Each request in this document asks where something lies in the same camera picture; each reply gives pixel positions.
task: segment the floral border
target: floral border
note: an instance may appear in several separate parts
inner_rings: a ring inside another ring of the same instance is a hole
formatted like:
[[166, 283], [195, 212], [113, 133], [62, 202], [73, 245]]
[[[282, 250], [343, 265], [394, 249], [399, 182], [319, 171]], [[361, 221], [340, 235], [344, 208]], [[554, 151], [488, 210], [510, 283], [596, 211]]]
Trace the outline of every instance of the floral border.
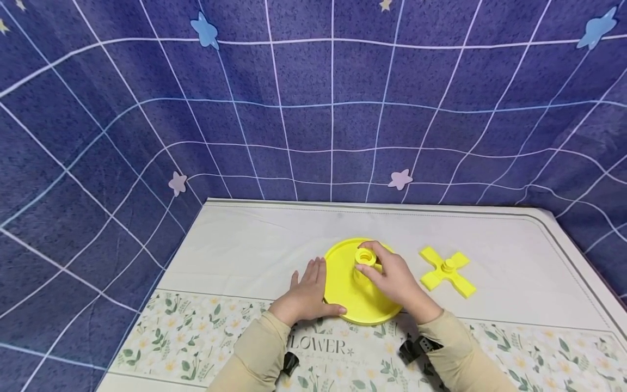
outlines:
[[[156, 290], [111, 370], [206, 386], [224, 366], [246, 326], [269, 304]], [[627, 355], [608, 332], [465, 324], [518, 390], [627, 392]], [[306, 356], [301, 364], [308, 366], [299, 366], [290, 378], [281, 375], [277, 391], [409, 391], [409, 386], [446, 390], [426, 356], [409, 365], [398, 356], [401, 343], [415, 335], [406, 314], [373, 327], [341, 319], [299, 323], [288, 346], [297, 352], [305, 349], [306, 342], [309, 351], [299, 356]]]

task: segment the pink star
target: pink star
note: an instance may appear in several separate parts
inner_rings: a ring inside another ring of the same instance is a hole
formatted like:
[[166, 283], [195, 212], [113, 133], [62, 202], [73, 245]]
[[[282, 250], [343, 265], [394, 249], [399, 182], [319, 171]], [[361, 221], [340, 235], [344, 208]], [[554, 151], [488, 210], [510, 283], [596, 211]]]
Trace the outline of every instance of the pink star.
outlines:
[[401, 172], [395, 171], [392, 173], [392, 181], [387, 186], [390, 188], [396, 187], [396, 189], [402, 191], [405, 185], [409, 184], [411, 181], [414, 181], [414, 179], [409, 176], [409, 169], [405, 169]]
[[184, 192], [185, 189], [185, 181], [187, 180], [187, 176], [180, 176], [179, 173], [173, 172], [172, 179], [167, 185], [174, 190], [174, 197], [177, 197], [180, 192]]

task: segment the blue fabric backdrop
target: blue fabric backdrop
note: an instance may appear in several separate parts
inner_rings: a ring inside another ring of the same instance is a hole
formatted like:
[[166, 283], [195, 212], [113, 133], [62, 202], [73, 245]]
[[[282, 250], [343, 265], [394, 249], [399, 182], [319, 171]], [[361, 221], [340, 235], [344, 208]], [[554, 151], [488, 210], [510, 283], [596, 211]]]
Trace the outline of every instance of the blue fabric backdrop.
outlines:
[[94, 390], [208, 196], [541, 207], [625, 299], [624, 16], [2, 0], [0, 390]]

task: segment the child's hand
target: child's hand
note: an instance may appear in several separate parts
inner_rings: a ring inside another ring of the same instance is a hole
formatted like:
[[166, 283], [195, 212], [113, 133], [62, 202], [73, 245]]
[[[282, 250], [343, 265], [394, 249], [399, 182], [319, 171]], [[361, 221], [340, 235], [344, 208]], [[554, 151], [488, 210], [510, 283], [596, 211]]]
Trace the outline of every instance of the child's hand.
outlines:
[[402, 257], [391, 253], [378, 241], [366, 241], [359, 247], [370, 249], [377, 255], [383, 273], [363, 264], [358, 264], [356, 268], [383, 294], [402, 305], [416, 323], [425, 324], [442, 314], [442, 308], [420, 288]]
[[326, 260], [320, 257], [309, 260], [300, 283], [298, 282], [298, 271], [294, 271], [290, 290], [274, 301], [268, 311], [290, 327], [299, 320], [313, 320], [318, 317], [345, 314], [346, 309], [344, 307], [322, 302], [326, 280]]

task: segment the yellow plastic toy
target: yellow plastic toy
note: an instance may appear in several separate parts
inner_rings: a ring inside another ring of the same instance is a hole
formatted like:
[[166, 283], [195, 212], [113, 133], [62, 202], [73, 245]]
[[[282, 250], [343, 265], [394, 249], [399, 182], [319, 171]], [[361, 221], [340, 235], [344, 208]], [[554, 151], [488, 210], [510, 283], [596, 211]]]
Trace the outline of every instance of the yellow plastic toy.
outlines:
[[382, 324], [401, 311], [401, 306], [389, 300], [355, 266], [369, 265], [381, 271], [376, 255], [358, 246], [368, 238], [351, 238], [335, 244], [327, 254], [327, 284], [324, 299], [330, 304], [340, 304], [347, 310], [341, 317], [361, 326]]
[[464, 298], [468, 298], [477, 290], [475, 286], [470, 284], [466, 278], [457, 272], [458, 269], [470, 263], [470, 260], [462, 253], [457, 252], [451, 258], [444, 261], [433, 248], [427, 246], [420, 252], [420, 255], [426, 262], [435, 267], [434, 271], [428, 272], [425, 276], [420, 278], [420, 282], [422, 282], [429, 291], [435, 289], [443, 279], [449, 280], [455, 290]]

